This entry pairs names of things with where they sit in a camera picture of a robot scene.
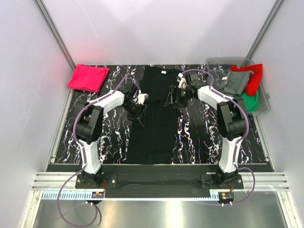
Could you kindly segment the black t-shirt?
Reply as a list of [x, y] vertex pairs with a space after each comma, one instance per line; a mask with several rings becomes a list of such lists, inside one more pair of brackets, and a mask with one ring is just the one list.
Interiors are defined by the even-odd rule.
[[165, 102], [170, 86], [177, 85], [178, 69], [146, 66], [140, 81], [145, 100], [141, 124], [132, 124], [126, 152], [126, 164], [170, 164], [175, 146], [179, 110]]

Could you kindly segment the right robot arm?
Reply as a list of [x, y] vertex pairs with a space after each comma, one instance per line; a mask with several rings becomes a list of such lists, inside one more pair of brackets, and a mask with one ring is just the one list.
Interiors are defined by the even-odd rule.
[[217, 128], [222, 137], [222, 153], [215, 176], [207, 183], [227, 188], [237, 180], [240, 168], [237, 165], [242, 141], [249, 132], [249, 120], [242, 98], [232, 98], [204, 85], [198, 78], [199, 70], [186, 70], [177, 75], [177, 84], [171, 85], [165, 106], [187, 107], [188, 100], [197, 99], [212, 106], [217, 111]]

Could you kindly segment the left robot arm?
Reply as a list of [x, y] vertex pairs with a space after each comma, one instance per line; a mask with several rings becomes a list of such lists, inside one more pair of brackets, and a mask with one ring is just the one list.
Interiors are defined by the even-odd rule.
[[104, 115], [109, 111], [122, 107], [127, 112], [128, 120], [143, 126], [144, 102], [149, 98], [137, 85], [130, 89], [118, 88], [106, 95], [89, 102], [76, 105], [76, 116], [72, 126], [72, 134], [79, 145], [82, 168], [77, 172], [77, 183], [92, 188], [104, 187], [102, 165], [98, 158], [98, 139], [103, 130]]

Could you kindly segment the pink folded t-shirt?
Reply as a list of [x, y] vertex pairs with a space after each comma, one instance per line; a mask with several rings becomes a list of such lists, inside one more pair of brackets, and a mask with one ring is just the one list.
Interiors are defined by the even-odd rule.
[[78, 64], [72, 74], [69, 89], [97, 93], [105, 81], [110, 69]]

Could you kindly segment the grey t-shirt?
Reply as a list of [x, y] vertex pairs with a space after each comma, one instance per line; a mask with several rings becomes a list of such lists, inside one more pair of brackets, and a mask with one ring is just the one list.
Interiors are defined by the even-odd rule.
[[241, 95], [253, 73], [253, 71], [236, 72], [229, 69], [219, 81], [217, 90], [228, 96]]

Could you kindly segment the clear plastic bin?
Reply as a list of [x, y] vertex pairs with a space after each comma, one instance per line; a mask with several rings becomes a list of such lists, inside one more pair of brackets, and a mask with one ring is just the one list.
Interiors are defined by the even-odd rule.
[[[214, 77], [213, 87], [219, 84], [219, 80], [228, 72], [231, 66], [247, 67], [254, 65], [254, 61], [245, 57], [212, 57], [206, 60], [207, 71]], [[263, 84], [258, 88], [259, 107], [256, 111], [248, 112], [250, 115], [267, 113], [271, 110], [269, 94], [265, 92]]]

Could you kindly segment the red t-shirt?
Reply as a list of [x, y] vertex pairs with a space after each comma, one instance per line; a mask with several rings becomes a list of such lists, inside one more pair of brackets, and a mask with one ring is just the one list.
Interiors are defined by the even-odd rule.
[[253, 74], [249, 77], [249, 81], [244, 89], [245, 93], [248, 96], [254, 96], [259, 88], [259, 84], [262, 80], [262, 73], [263, 73], [263, 64], [256, 64], [246, 67], [237, 67], [231, 66], [230, 70], [233, 72], [247, 72], [252, 71]]

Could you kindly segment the green t-shirt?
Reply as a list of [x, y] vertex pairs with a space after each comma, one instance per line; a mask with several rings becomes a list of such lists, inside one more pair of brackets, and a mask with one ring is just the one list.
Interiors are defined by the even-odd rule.
[[244, 100], [248, 112], [255, 112], [259, 108], [258, 92], [256, 92], [254, 96], [247, 95], [245, 92], [243, 92], [241, 98]]

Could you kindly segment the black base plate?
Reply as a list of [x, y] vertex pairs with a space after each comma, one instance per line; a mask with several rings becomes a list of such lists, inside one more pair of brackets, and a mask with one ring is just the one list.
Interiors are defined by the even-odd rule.
[[243, 189], [241, 175], [223, 174], [217, 165], [102, 165], [95, 175], [80, 174], [77, 189], [105, 190], [105, 196], [118, 199], [165, 198], [202, 200], [212, 190]]

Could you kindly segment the aluminium frame rail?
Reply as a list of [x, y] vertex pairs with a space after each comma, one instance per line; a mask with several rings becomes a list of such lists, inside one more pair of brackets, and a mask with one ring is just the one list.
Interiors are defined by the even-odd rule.
[[[32, 189], [58, 190], [64, 182], [72, 176], [70, 172], [38, 172]], [[283, 173], [256, 172], [255, 191], [288, 191], [289, 187]], [[139, 186], [186, 186], [198, 187], [204, 190], [245, 190], [250, 191], [254, 185], [251, 173], [241, 172], [233, 181], [219, 184], [215, 181], [215, 173], [109, 173], [103, 174], [106, 189], [118, 189], [126, 185]], [[92, 189], [92, 187], [77, 183], [73, 177], [64, 186], [64, 189]]]

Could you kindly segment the right aluminium corner post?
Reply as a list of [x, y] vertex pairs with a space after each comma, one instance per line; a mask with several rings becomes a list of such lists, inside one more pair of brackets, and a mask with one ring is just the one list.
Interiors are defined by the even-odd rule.
[[273, 21], [275, 20], [277, 14], [279, 13], [280, 9], [284, 5], [285, 0], [276, 0], [268, 13], [261, 29], [259, 30], [253, 44], [251, 45], [251, 48], [249, 49], [246, 58], [252, 59], [254, 54], [256, 53], [258, 47], [260, 46], [262, 40], [264, 39], [266, 33], [270, 29], [270, 26], [272, 25]]

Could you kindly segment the aluminium corner post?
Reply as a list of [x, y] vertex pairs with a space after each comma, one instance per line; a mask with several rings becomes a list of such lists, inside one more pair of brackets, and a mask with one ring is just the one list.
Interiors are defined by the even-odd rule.
[[251, 48], [249, 49], [246, 58], [252, 59], [254, 54], [256, 53], [258, 47], [260, 46], [262, 40], [264, 39], [266, 33], [270, 29], [270, 26], [272, 25], [273, 21], [275, 20], [277, 14], [279, 13], [280, 9], [284, 5], [285, 0], [276, 0], [268, 13], [261, 29], [259, 30], [253, 44], [251, 45]]
[[62, 52], [66, 62], [68, 63], [69, 67], [74, 70], [76, 68], [76, 64], [74, 60], [72, 59], [46, 5], [42, 0], [33, 0], [35, 5], [37, 6], [43, 20], [45, 21], [48, 29], [50, 30], [55, 42], [57, 43], [57, 46], [59, 47], [60, 51]]

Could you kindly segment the left aluminium corner post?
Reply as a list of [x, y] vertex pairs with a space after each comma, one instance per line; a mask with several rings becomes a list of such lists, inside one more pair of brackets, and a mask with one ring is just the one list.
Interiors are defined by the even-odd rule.
[[43, 20], [45, 21], [48, 29], [50, 30], [55, 42], [57, 43], [57, 46], [59, 47], [60, 51], [62, 52], [66, 62], [68, 63], [69, 67], [74, 70], [76, 68], [76, 64], [74, 60], [72, 59], [46, 5], [42, 0], [33, 0], [35, 5], [37, 6]]

